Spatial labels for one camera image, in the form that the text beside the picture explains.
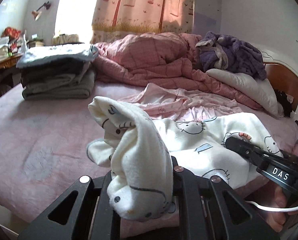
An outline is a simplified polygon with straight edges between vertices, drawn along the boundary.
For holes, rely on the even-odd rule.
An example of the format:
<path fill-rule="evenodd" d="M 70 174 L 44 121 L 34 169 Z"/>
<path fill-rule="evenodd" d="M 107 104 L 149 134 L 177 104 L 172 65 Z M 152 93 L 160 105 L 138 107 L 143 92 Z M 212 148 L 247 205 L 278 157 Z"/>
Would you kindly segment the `person's right hand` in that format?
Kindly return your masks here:
<path fill-rule="evenodd" d="M 268 200 L 265 200 L 265 205 L 280 208 L 286 207 L 287 199 L 279 185 L 270 181 L 264 186 L 264 189 L 265 193 L 269 194 Z M 282 212 L 267 212 L 265 221 L 275 232 L 281 232 L 286 222 L 286 215 Z"/>

